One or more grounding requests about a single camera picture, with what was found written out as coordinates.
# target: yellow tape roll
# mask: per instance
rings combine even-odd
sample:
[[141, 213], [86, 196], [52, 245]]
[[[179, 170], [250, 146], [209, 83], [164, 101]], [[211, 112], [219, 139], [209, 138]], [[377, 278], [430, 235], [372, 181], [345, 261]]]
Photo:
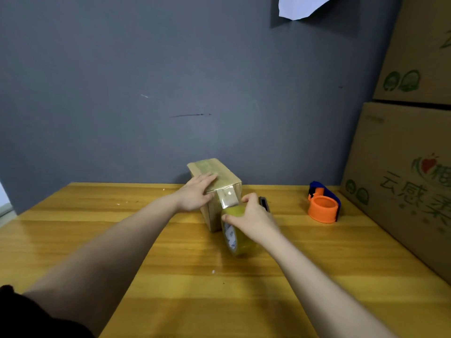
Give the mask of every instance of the yellow tape roll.
[[[241, 217], [245, 214], [246, 207], [242, 204], [228, 207], [222, 211], [222, 215], [232, 215]], [[257, 244], [247, 237], [239, 228], [221, 220], [222, 232], [224, 233], [225, 242], [230, 252], [234, 256], [251, 253], [257, 247]]]

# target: black object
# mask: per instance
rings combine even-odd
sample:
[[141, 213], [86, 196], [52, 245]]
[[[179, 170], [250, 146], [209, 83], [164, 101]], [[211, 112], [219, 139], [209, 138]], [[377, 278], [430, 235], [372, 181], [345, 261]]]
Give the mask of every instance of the black object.
[[267, 212], [271, 212], [269, 210], [268, 201], [266, 200], [265, 197], [258, 197], [258, 202], [265, 208], [265, 210], [267, 210]]

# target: wooden table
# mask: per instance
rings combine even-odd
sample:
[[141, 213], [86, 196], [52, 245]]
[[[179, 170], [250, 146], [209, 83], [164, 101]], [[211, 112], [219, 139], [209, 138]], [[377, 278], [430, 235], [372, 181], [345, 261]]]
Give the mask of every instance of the wooden table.
[[[73, 183], [0, 228], [0, 284], [24, 291], [50, 267], [173, 184]], [[334, 225], [307, 214], [307, 187], [245, 186], [282, 232], [401, 337], [451, 337], [451, 287], [343, 196]], [[200, 212], [178, 214], [102, 337], [315, 337], [270, 256], [232, 257]]]

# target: small cardboard box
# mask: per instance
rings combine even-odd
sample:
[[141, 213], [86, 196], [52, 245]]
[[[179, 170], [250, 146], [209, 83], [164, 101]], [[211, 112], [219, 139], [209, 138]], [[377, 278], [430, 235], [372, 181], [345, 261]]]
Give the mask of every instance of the small cardboard box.
[[207, 205], [203, 206], [200, 211], [202, 212], [208, 229], [210, 229], [212, 233], [220, 231], [222, 205], [217, 195], [217, 190], [233, 187], [237, 198], [241, 199], [241, 187], [243, 183], [218, 159], [192, 162], [188, 164], [188, 168], [191, 175], [194, 177], [208, 172], [218, 173], [216, 180], [205, 190], [206, 193], [214, 192], [215, 197]]
[[376, 100], [451, 104], [451, 0], [404, 0]]
[[365, 103], [341, 192], [451, 283], [451, 111]]

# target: blue tape dispenser handle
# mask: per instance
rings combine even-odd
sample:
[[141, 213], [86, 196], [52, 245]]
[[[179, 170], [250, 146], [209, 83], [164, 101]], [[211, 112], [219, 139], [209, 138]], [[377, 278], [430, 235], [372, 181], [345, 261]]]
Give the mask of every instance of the blue tape dispenser handle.
[[308, 189], [308, 194], [311, 197], [313, 197], [313, 194], [315, 193], [317, 187], [324, 188], [324, 196], [332, 198], [338, 203], [337, 216], [335, 217], [335, 221], [338, 221], [338, 214], [340, 213], [340, 209], [341, 209], [341, 201], [340, 201], [340, 199], [335, 195], [335, 193], [333, 193], [331, 190], [329, 190], [327, 187], [325, 187], [319, 181], [312, 181], [310, 183], [310, 188]]

